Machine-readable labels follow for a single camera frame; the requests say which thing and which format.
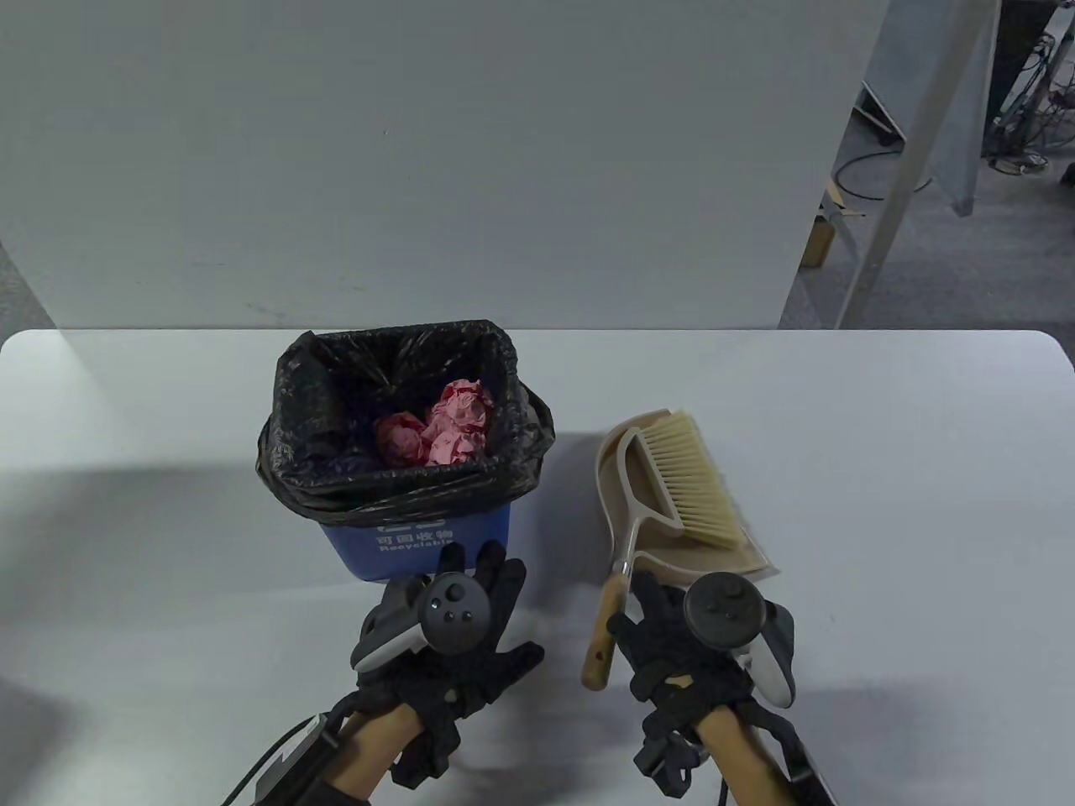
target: floor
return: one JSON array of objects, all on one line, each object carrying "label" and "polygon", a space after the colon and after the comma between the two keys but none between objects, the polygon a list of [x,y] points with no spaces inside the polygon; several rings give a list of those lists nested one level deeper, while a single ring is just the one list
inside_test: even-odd
[{"label": "floor", "polygon": [[[836,165],[878,150],[852,121]],[[974,215],[958,218],[930,186],[915,197],[870,299],[862,327],[880,329],[1044,330],[1075,359],[1075,189],[1059,185],[1075,149],[1052,156],[1033,176],[1004,176],[983,165]],[[842,177],[852,190],[884,196],[894,159],[854,165]],[[848,219],[865,243],[876,202],[847,200],[865,213]],[[835,319],[855,267],[841,244],[823,269],[800,272],[782,328],[821,328]],[[0,343],[20,330],[53,327],[0,248]]]}]

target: black cable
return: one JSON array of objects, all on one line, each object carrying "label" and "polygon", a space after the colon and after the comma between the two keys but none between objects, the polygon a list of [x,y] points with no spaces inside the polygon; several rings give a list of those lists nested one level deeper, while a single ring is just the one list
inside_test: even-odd
[{"label": "black cable", "polygon": [[[860,157],[855,157],[854,159],[849,159],[844,164],[842,164],[840,168],[836,169],[836,172],[832,175],[832,181],[835,183],[836,187],[838,187],[848,196],[854,196],[856,199],[864,199],[865,201],[885,201],[884,196],[882,197],[865,196],[863,193],[857,193],[854,190],[850,190],[846,185],[844,185],[844,183],[840,181],[840,175],[848,168],[854,165],[856,162],[862,162],[863,160],[873,159],[874,157],[886,157],[889,154],[903,154],[903,152],[902,150],[873,152],[871,154],[863,154]],[[933,182],[932,178],[927,179],[921,185],[915,188],[915,192],[917,193],[919,190],[924,190],[927,187],[929,187],[931,182]]]},{"label": "black cable", "polygon": [[301,722],[299,722],[299,724],[297,724],[290,731],[288,731],[278,739],[276,739],[273,743],[272,747],[266,750],[264,754],[260,759],[258,759],[257,763],[253,767],[250,767],[250,772],[244,775],[243,779],[238,785],[235,785],[235,788],[231,790],[231,794],[229,794],[227,797],[224,798],[224,803],[221,803],[220,806],[231,806],[231,804],[235,802],[235,798],[243,793],[244,789],[246,789],[246,785],[250,782],[254,776],[258,774],[258,772],[261,769],[261,767],[266,765],[269,759],[271,759],[273,754],[284,746],[285,742],[287,742],[295,734],[297,734],[299,731],[301,731],[303,728],[310,724],[311,719],[313,719],[313,717],[306,717]]}]

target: brush bristles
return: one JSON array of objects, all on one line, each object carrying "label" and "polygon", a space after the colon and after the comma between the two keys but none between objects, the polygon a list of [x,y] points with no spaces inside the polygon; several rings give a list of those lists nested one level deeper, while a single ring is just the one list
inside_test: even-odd
[{"label": "brush bristles", "polygon": [[683,520],[684,537],[719,548],[745,544],[735,506],[694,418],[684,412],[662,417],[642,429],[642,438]]}]

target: blue trash bin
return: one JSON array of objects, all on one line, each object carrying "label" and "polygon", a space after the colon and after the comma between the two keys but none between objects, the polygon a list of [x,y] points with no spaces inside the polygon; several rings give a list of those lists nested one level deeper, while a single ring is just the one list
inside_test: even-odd
[{"label": "blue trash bin", "polygon": [[421,523],[356,529],[321,526],[344,565],[359,579],[376,581],[397,576],[435,574],[441,549],[459,543],[473,564],[487,541],[507,548],[512,505],[460,518]]}]

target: black garbage bag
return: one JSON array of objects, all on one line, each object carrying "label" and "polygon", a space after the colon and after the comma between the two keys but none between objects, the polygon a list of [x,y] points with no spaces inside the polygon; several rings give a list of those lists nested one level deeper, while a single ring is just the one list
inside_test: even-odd
[{"label": "black garbage bag", "polygon": [[[494,407],[486,458],[392,470],[374,423],[424,416],[444,387],[481,380]],[[276,363],[257,473],[282,504],[332,527],[378,527],[496,509],[538,486],[553,415],[516,374],[511,337],[472,320],[303,333]]]}]

